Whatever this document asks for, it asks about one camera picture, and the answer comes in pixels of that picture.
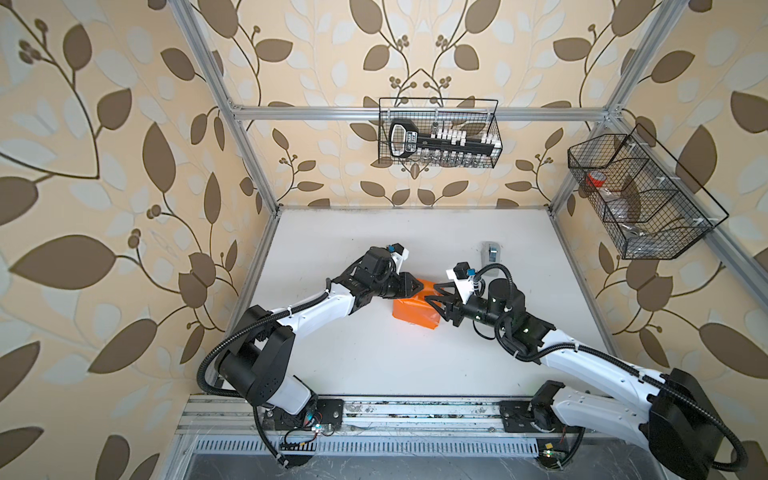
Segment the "orange wrapping paper sheet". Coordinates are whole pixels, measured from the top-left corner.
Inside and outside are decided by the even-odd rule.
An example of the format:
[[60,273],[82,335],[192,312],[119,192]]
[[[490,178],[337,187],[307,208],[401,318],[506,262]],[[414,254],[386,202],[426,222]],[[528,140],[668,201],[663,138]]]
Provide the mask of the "orange wrapping paper sheet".
[[421,283],[423,289],[414,296],[393,301],[392,315],[398,320],[434,330],[439,326],[441,317],[425,298],[436,295],[437,292],[433,282],[421,280]]

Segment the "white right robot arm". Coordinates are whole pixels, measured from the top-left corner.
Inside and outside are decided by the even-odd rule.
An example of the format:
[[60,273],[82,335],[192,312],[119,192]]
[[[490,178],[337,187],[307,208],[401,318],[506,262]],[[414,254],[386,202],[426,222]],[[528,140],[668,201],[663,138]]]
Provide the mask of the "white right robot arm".
[[487,293],[464,297],[446,282],[425,301],[454,325],[473,320],[493,327],[494,341],[516,360],[564,372],[598,390],[591,394],[548,380],[516,421],[543,432],[594,430],[644,448],[680,478],[709,477],[724,423],[692,375],[642,368],[577,341],[529,313],[524,295],[503,278],[493,280]]

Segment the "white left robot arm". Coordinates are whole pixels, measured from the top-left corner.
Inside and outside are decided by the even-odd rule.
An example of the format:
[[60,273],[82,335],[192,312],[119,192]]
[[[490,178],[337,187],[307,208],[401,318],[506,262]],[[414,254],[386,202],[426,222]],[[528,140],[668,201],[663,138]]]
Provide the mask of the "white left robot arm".
[[249,307],[211,360],[229,389],[223,396],[253,407],[272,406],[293,416],[312,415],[317,394],[288,376],[294,346],[331,322],[348,317],[374,298],[409,299],[424,285],[402,270],[409,252],[399,243],[373,246],[317,295],[275,311]]

